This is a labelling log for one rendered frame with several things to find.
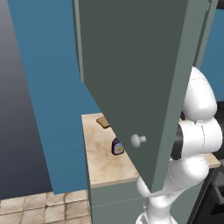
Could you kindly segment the white round door knob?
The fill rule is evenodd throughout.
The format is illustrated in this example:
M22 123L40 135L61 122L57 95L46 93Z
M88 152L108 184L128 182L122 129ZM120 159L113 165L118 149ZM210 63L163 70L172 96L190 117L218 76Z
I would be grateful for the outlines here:
M146 142L146 136L139 136L137 134L133 134L130 138L130 142L133 147L139 148L142 143Z

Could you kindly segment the grey-green wall cabinet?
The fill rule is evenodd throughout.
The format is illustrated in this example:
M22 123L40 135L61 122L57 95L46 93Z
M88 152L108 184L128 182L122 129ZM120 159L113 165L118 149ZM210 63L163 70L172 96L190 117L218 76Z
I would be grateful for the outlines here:
M73 0L80 79L199 67L223 0Z

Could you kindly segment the brown wooden cutting board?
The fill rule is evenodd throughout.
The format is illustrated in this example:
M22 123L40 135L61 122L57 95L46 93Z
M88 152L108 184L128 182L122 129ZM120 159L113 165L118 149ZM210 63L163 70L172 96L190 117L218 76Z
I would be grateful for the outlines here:
M109 122L107 121L107 119L102 116L100 118L97 118L96 121L104 128L107 129L110 127Z

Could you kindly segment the grey-green base cabinet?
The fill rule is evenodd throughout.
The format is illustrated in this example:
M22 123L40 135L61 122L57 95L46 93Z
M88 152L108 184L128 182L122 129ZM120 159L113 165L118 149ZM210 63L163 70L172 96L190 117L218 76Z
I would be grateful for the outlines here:
M93 224L135 224L148 200L137 191L137 177L116 178L100 174L88 188ZM182 193L172 204L171 216L178 224L190 224L190 216L202 184Z

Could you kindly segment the grey-green cabinet door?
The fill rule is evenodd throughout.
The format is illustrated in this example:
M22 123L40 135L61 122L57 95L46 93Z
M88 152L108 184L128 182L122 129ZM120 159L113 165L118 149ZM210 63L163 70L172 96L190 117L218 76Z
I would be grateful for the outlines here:
M151 192L162 189L208 0L74 0L80 77Z

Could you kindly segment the dark purple condiment bottle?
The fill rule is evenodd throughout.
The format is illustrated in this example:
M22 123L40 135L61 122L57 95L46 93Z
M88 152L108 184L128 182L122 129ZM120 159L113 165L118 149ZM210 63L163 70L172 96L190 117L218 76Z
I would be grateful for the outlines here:
M124 153L124 148L117 137L112 141L111 152L113 155L121 155Z

